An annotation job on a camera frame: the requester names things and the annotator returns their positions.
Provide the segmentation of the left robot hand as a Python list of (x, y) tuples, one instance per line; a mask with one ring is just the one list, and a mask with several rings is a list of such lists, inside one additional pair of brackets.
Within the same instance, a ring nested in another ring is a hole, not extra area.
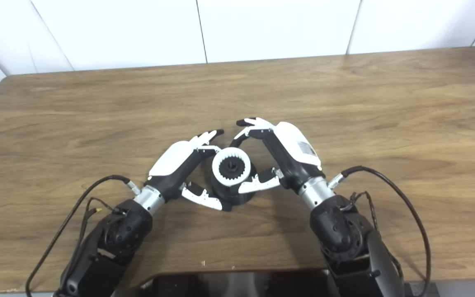
[(179, 197), (218, 211), (231, 211), (230, 203), (222, 201), (198, 184), (187, 181), (203, 160), (221, 151), (218, 146), (210, 145), (210, 142), (223, 133), (223, 129), (209, 130), (190, 141), (173, 143), (150, 169), (147, 181), (134, 201), (151, 215), (170, 200)]

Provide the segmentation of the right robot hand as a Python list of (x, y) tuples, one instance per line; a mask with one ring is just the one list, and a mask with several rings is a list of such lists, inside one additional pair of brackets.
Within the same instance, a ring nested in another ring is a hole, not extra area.
[(297, 192), (314, 177), (325, 177), (322, 162), (310, 142), (294, 124), (281, 121), (274, 125), (260, 117), (236, 121), (243, 130), (234, 137), (231, 147), (239, 147), (248, 138), (264, 143), (278, 168), (258, 172), (230, 187), (232, 194), (264, 191), (282, 186)]

